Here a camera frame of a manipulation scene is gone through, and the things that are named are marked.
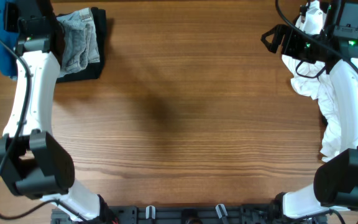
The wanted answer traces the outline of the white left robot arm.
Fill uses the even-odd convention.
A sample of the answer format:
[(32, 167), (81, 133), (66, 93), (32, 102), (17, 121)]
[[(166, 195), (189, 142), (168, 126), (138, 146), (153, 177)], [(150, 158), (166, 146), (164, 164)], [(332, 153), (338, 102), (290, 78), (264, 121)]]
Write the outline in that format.
[(58, 16), (50, 1), (0, 1), (0, 66), (17, 82), (0, 139), (0, 181), (75, 223), (119, 221), (76, 179), (71, 156), (52, 134), (55, 85), (98, 78), (105, 37), (106, 13), (97, 7)]

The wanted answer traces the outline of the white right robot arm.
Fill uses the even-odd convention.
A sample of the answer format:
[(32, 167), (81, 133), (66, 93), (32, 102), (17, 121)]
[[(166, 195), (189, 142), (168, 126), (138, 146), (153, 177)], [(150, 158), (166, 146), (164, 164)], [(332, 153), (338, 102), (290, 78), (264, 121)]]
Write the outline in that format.
[(279, 196), (282, 216), (358, 211), (358, 1), (308, 1), (295, 21), (285, 19), (261, 40), (281, 53), (293, 88), (316, 99), (328, 121), (323, 165), (312, 184)]

